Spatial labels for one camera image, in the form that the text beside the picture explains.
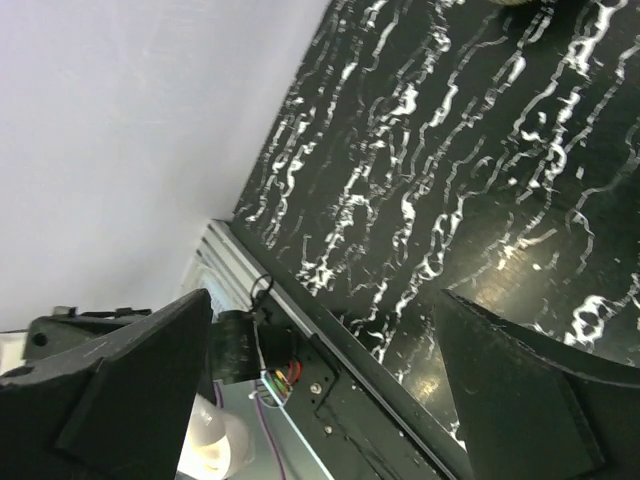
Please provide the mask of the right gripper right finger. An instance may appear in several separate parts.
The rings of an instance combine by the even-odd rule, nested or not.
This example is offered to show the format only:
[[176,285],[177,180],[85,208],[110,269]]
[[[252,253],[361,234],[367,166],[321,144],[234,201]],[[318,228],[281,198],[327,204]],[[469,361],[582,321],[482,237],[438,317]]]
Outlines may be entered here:
[[475,478],[638,478],[638,368],[447,290],[434,320]]

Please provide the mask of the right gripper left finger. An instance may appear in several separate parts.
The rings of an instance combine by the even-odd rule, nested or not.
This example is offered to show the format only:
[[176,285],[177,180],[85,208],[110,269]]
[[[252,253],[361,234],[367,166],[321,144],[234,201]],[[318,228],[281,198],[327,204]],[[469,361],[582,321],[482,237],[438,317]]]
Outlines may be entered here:
[[198,289],[3,374],[2,478],[174,478],[211,320]]

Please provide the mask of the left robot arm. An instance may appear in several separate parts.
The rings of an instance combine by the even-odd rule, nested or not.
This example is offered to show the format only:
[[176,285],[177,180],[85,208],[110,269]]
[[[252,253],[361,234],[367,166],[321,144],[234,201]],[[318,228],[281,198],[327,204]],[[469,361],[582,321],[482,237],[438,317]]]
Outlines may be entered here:
[[276,324],[265,307],[228,310],[215,316],[204,367],[178,462],[184,479],[227,479],[251,461],[252,434],[246,422],[228,411],[221,386],[260,382],[283,373],[288,391],[298,370],[298,339]]

